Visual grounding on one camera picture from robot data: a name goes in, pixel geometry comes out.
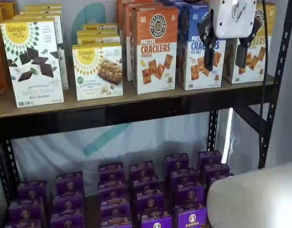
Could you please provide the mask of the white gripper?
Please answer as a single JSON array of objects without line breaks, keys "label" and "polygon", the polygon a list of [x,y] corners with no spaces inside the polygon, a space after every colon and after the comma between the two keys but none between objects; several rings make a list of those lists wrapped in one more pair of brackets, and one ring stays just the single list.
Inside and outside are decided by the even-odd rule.
[{"label": "white gripper", "polygon": [[199,37],[205,47],[204,67],[213,70],[218,38],[239,38],[235,65],[244,68],[248,48],[260,29],[255,18],[255,0],[210,0],[209,12],[197,24]]}]

